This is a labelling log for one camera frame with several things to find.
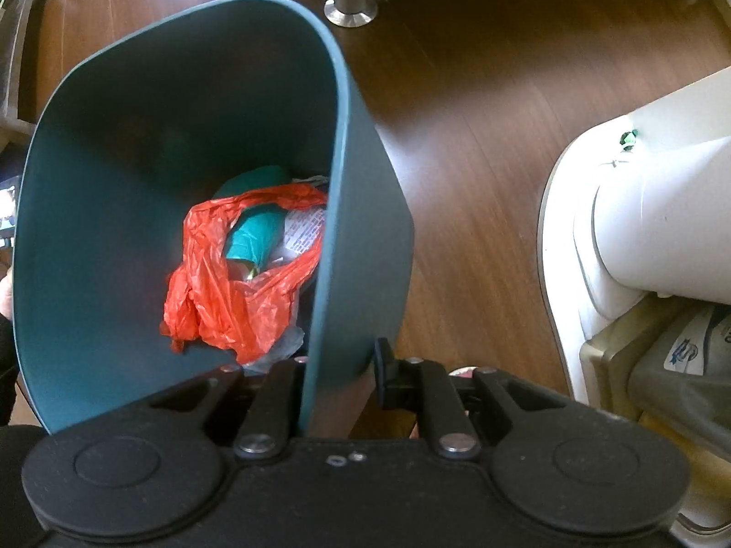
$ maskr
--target trash can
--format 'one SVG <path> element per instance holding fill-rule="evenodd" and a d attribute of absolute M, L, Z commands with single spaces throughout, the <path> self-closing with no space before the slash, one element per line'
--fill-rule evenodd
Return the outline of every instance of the trash can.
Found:
<path fill-rule="evenodd" d="M 731 307 L 694 305 L 637 362 L 630 400 L 731 461 Z"/>
<path fill-rule="evenodd" d="M 55 432 L 233 361 L 159 333 L 182 223 L 230 177 L 330 176 L 302 395 L 357 378 L 395 340 L 413 223 L 328 29 L 289 0 L 217 0 L 79 64 L 46 105 L 17 209 L 16 345 Z"/>

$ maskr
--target red plastic bag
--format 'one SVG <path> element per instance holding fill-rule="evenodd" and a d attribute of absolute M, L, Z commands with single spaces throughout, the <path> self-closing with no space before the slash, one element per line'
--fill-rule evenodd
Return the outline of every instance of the red plastic bag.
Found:
<path fill-rule="evenodd" d="M 327 201 L 310 185 L 292 183 L 193 206 L 183 223 L 183 262 L 170 276 L 160 323 L 173 350 L 200 337 L 222 350 L 232 348 L 240 364 L 267 353 L 289 325 L 295 295 L 317 266 L 323 233 L 295 261 L 247 282 L 229 280 L 226 237 L 241 212 L 253 206 L 304 210 Z"/>

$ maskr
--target storage bin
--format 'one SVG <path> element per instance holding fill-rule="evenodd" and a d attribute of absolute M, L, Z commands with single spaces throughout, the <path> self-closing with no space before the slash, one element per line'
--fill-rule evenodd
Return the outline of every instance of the storage bin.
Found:
<path fill-rule="evenodd" d="M 182 221 L 265 164 L 330 176 L 302 395 L 395 340 L 413 223 L 335 39 L 289 0 L 218 0 L 79 64 L 39 120 L 18 205 L 15 328 L 34 409 L 54 432 L 233 358 L 159 333 Z"/>

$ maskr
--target black sleeve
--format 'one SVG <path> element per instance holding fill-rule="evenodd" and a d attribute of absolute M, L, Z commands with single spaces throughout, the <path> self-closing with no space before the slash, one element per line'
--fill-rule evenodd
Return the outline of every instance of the black sleeve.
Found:
<path fill-rule="evenodd" d="M 0 426 L 10 421 L 16 403 L 17 357 L 12 323 L 0 315 Z"/>

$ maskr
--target floor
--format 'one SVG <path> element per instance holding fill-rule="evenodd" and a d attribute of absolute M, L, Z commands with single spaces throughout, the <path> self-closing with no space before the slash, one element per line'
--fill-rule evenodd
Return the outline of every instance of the floor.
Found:
<path fill-rule="evenodd" d="M 208 0 L 46 0 L 23 111 L 75 64 Z M 324 0 L 298 0 L 320 16 Z M 588 128 L 731 65 L 706 0 L 379 0 L 335 29 L 416 223 L 397 352 L 567 392 L 536 268 L 554 162 Z"/>

